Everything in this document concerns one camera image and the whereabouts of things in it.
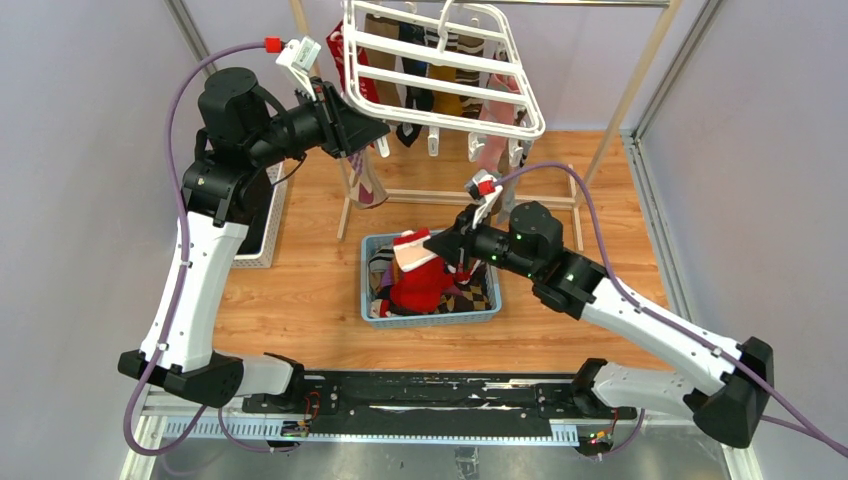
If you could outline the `red beige christmas sock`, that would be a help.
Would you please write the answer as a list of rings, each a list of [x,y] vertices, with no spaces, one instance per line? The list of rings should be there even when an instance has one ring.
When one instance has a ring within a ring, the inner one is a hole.
[[[424,248],[431,237],[429,228],[407,230],[392,243],[398,267],[395,281],[382,288],[377,298],[385,305],[381,316],[389,312],[401,315],[426,315],[438,309],[441,297],[455,286],[454,274],[443,259]]]

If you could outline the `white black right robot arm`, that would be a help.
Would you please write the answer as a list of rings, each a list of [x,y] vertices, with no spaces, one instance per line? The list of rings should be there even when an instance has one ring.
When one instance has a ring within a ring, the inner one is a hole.
[[[586,360],[570,386],[580,414],[652,410],[690,420],[724,445],[751,445],[774,384],[768,343],[700,329],[638,295],[609,268],[566,248],[562,223],[538,202],[517,206],[507,230],[476,225],[475,214],[468,206],[425,248],[452,267],[479,260],[526,277],[545,307],[625,337],[671,366],[660,372]]]

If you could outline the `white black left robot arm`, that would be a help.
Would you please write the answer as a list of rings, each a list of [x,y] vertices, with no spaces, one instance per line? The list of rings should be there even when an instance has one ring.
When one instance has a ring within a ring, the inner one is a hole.
[[[283,412],[307,398],[303,366],[277,354],[239,358],[213,349],[214,325],[233,261],[273,196],[268,169],[312,148],[346,158],[387,135],[386,123],[351,108],[334,85],[308,82],[286,109],[246,68],[210,76],[198,99],[204,125],[177,199],[179,237],[167,290],[141,346],[118,371],[182,399],[219,408],[268,395]]]

